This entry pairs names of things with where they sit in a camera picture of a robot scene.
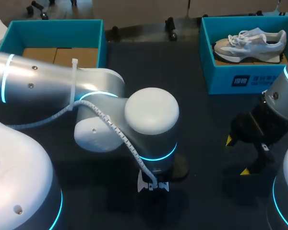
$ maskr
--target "logo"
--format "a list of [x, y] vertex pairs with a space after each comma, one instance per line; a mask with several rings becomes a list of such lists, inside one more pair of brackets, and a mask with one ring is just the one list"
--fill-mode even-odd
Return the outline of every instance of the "logo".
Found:
[[231, 86], [247, 86], [249, 79], [249, 75], [236, 75], [232, 81]]

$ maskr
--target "screw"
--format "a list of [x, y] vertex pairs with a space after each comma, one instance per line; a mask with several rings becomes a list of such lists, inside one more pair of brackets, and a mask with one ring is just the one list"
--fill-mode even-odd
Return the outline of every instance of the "screw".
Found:
[[272, 95], [272, 98], [273, 98], [274, 100], [277, 100], [278, 97], [279, 97], [278, 92], [275, 92], [275, 93]]

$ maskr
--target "brown cardboard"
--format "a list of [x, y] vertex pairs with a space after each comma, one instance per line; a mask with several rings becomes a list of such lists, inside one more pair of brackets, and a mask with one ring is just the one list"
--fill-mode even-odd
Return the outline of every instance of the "brown cardboard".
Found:
[[72, 59], [78, 59], [79, 68], [96, 68], [98, 59], [97, 48], [58, 48], [54, 64], [72, 66]]
[[25, 48], [23, 57], [53, 63], [56, 52], [56, 48]]

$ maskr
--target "robotic arm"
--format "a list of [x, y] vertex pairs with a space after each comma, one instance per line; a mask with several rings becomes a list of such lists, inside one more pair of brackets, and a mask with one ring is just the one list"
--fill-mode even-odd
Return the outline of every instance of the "robotic arm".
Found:
[[[62, 108], [32, 124], [0, 123], [0, 230], [60, 229], [63, 194], [51, 161], [36, 141], [15, 129], [43, 125], [74, 107], [76, 143], [92, 152], [112, 151], [125, 143], [140, 167], [138, 191], [168, 190], [168, 182], [188, 173], [186, 161], [180, 157], [177, 162], [179, 107], [169, 92], [146, 88], [124, 98], [124, 80], [118, 73], [78, 69], [77, 60], [72, 63], [73, 68], [67, 68], [0, 53], [0, 101]], [[14, 161], [15, 155], [23, 161]]]
[[[260, 173], [273, 161], [269, 146], [288, 132], [288, 64], [271, 87], [262, 93], [259, 104], [249, 113], [238, 114], [231, 122], [227, 146], [238, 140], [252, 143], [257, 160], [241, 175]], [[268, 199], [267, 218], [272, 230], [288, 230], [288, 150]]]
[[252, 143], [258, 151], [257, 160], [241, 175], [260, 173], [273, 161], [270, 146], [277, 143], [288, 132], [288, 64], [283, 72], [262, 93], [255, 108], [238, 114], [230, 126], [227, 146], [234, 146], [238, 140]]

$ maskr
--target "white robotic arm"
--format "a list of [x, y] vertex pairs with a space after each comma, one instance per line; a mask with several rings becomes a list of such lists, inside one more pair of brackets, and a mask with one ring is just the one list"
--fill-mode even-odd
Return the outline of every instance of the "white robotic arm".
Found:
[[[185, 161], [185, 170], [180, 167], [180, 174], [175, 172], [179, 107], [169, 92], [146, 88], [123, 98], [124, 81], [118, 73], [77, 69], [74, 63], [67, 68], [0, 53], [0, 101], [62, 108], [32, 124], [7, 127], [0, 123], [0, 230], [65, 229], [59, 224], [63, 195], [47, 153], [14, 129], [43, 125], [75, 107], [76, 143], [92, 152], [112, 151], [125, 143], [139, 163], [138, 191], [168, 190], [168, 181], [183, 179], [188, 173]], [[3, 141], [7, 137], [8, 145]], [[1, 172], [11, 166], [10, 171]], [[15, 175], [28, 183], [15, 183]]]

